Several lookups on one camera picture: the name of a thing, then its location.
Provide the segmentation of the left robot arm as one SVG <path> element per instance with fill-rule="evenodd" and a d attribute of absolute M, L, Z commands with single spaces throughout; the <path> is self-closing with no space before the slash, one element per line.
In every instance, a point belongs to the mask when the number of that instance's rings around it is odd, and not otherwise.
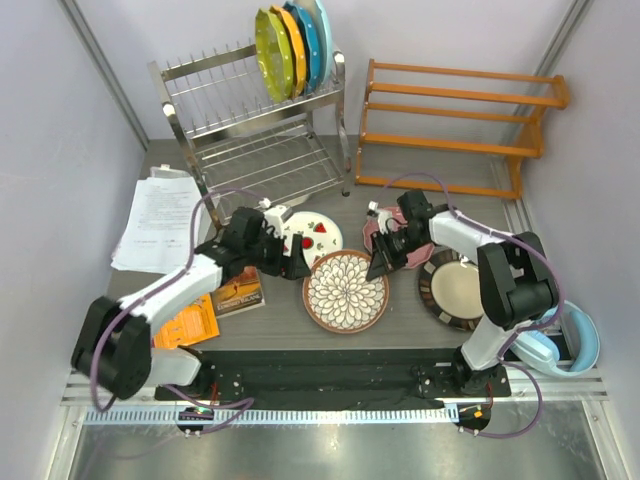
<path fill-rule="evenodd" d="M 126 400 L 144 387 L 172 385 L 190 398 L 205 397 L 212 373 L 190 350 L 156 348 L 161 328 L 198 298 L 226 285 L 252 266 L 266 275 L 297 280 L 309 276 L 302 235 L 285 230 L 292 215 L 276 205 L 261 212 L 240 207 L 222 234 L 194 248 L 185 266 L 117 300 L 94 300 L 71 355 L 71 366 L 114 398 Z"/>

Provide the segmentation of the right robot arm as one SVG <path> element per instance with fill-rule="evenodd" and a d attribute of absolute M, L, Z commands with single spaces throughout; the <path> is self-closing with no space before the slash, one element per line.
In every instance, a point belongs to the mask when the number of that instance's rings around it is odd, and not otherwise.
<path fill-rule="evenodd" d="M 423 191 L 397 199 L 405 224 L 393 231 L 389 211 L 371 201 L 367 215 L 378 223 L 370 235 L 372 281 L 402 269 L 408 255 L 427 244 L 444 246 L 478 268 L 483 316 L 451 362 L 454 388 L 465 395 L 484 389 L 516 335 L 560 302 L 560 287 L 539 236 L 493 230 L 450 204 L 433 205 Z"/>

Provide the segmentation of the brown floral pattern plate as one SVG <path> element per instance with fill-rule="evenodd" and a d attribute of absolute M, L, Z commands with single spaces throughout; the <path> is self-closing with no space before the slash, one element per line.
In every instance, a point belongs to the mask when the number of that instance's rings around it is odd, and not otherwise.
<path fill-rule="evenodd" d="M 319 259 L 303 282 L 302 298 L 310 317 L 323 329 L 356 334 L 372 327 L 384 314 L 390 297 L 385 276 L 368 281 L 371 257 L 340 250 Z"/>

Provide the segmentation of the steel dish rack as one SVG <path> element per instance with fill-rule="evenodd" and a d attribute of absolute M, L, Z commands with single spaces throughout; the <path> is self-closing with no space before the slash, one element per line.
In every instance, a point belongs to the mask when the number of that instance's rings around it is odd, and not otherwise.
<path fill-rule="evenodd" d="M 332 54 L 330 79 L 316 91 L 274 102 L 254 45 L 212 51 L 148 70 L 164 118 L 198 190 L 218 190 L 206 207 L 215 224 L 244 204 L 241 190 L 299 205 L 354 183 L 345 127 L 346 62 Z"/>

